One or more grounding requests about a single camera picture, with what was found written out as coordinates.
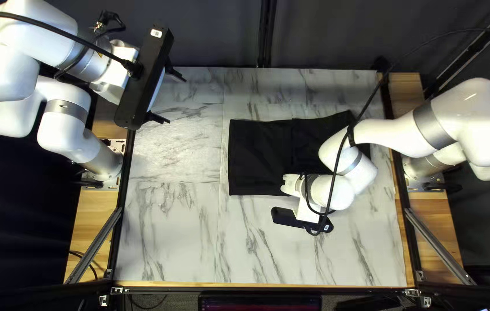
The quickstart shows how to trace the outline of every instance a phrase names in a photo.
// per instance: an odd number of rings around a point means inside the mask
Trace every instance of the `metal bracket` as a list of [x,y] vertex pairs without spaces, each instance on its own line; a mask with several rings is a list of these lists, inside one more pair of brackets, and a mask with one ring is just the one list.
[[421,270],[416,270],[416,280],[418,282],[425,282],[427,281],[428,279],[425,277],[425,274],[423,273],[423,271]]
[[431,297],[421,297],[421,307],[429,308],[431,307]]
[[112,277],[112,269],[105,270],[105,272],[103,273],[103,278],[111,279],[111,277]]
[[408,297],[420,297],[420,291],[415,288],[407,288],[404,290],[404,294]]
[[464,285],[477,285],[464,268],[456,262],[454,257],[447,251],[437,237],[431,233],[428,227],[416,216],[411,208],[404,209],[404,215],[416,230],[423,236],[429,245],[435,250],[439,258],[446,267],[458,278]]
[[122,294],[122,287],[111,287],[111,295]]
[[99,306],[107,307],[107,295],[99,296]]
[[[120,152],[122,155],[124,155],[124,152],[126,151],[126,139],[108,139],[110,141],[109,148],[114,151],[114,152]],[[111,178],[109,180],[103,181],[103,187],[102,188],[96,188],[92,186],[83,186],[82,190],[92,190],[92,191],[118,191],[118,188],[120,187],[120,179],[121,179],[121,173],[118,173],[117,176],[114,178]],[[82,174],[82,180],[90,180],[94,179],[94,174],[86,171]]]
[[99,251],[99,248],[101,247],[101,245],[103,245],[103,242],[108,237],[110,231],[115,227],[117,221],[120,219],[122,215],[122,209],[123,208],[118,207],[112,212],[109,219],[107,219],[101,230],[99,230],[99,233],[97,234],[93,242],[88,247],[88,250],[86,250],[80,261],[76,264],[73,271],[70,273],[65,284],[78,283],[78,281],[82,278],[83,273],[86,272],[91,261],[97,254],[97,251]]
[[429,189],[425,190],[423,188],[423,184],[425,183],[435,183],[435,184],[444,184],[445,178],[443,173],[436,173],[435,175],[428,177],[427,180],[415,180],[410,178],[407,174],[404,174],[404,179],[407,182],[408,192],[445,192],[444,189]]
[[404,290],[404,294],[408,297],[418,297],[420,298],[420,303],[422,308],[431,307],[431,297],[422,296],[419,289],[407,288]]

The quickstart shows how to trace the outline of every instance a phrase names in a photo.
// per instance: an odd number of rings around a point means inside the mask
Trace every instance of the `label sticker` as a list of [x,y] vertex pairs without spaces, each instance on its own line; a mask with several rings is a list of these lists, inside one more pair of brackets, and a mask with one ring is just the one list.
[[153,37],[157,37],[157,38],[160,38],[163,36],[163,32],[162,31],[158,31],[156,29],[151,29],[151,35]]

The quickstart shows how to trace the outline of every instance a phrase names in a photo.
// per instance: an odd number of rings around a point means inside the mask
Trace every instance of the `white marble tile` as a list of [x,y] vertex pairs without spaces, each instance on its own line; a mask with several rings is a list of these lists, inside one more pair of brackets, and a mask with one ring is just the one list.
[[224,68],[175,67],[187,82],[165,75],[156,103],[195,102],[223,103]]
[[214,282],[219,185],[128,185],[115,279]]
[[224,103],[305,103],[304,69],[231,68]]
[[330,219],[334,230],[316,238],[319,285],[406,286],[392,189],[373,185]]
[[[163,84],[153,107],[172,123],[136,134],[117,279],[405,286],[386,148],[371,146],[378,177],[331,215],[328,235],[272,223],[270,209],[297,198],[228,195],[230,119],[358,112],[375,86],[372,71],[180,70],[190,83]],[[379,94],[372,104],[367,116],[383,117]]]
[[229,196],[221,184],[216,281],[316,284],[314,238],[271,220],[272,207],[296,204],[286,196]]
[[228,182],[228,134],[229,120],[276,121],[306,118],[305,103],[250,103],[228,101],[224,103],[222,118],[222,158],[220,161],[220,182]]
[[[378,82],[375,71],[368,70],[307,69],[305,80],[309,118],[327,117],[348,109],[358,116]],[[384,118],[379,93],[362,118]]]
[[160,102],[152,111],[171,123],[148,122],[136,132],[130,179],[218,182],[222,104]]

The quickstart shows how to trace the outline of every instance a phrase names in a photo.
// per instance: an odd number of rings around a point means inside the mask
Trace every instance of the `folded cloth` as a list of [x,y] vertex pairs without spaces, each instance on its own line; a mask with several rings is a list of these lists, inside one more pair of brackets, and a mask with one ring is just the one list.
[[[331,174],[318,149],[353,121],[349,110],[318,119],[230,120],[229,194],[287,196],[280,190],[284,174]],[[369,145],[358,148],[370,156]]]

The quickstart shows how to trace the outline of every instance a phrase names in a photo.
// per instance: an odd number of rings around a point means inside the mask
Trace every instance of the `mounting plate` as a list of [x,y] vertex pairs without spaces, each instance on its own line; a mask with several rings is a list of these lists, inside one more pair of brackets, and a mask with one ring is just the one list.
[[[115,151],[115,152],[120,152],[122,155],[124,155],[124,152],[126,151],[126,139],[108,139],[110,141],[110,148]],[[84,186],[82,187],[82,190],[92,190],[92,191],[118,191],[118,188],[120,187],[120,174],[118,173],[117,176],[103,181],[103,187],[102,188],[96,188],[96,187],[90,187],[90,186]],[[93,179],[93,173],[91,172],[84,172],[82,174],[82,180],[86,179]]]
[[430,182],[432,184],[444,184],[445,178],[443,173],[436,173],[435,175],[428,177],[424,180],[415,180],[413,178],[408,177],[407,174],[404,174],[404,179],[407,182],[408,192],[444,192],[444,189],[430,189],[424,190],[423,184]]

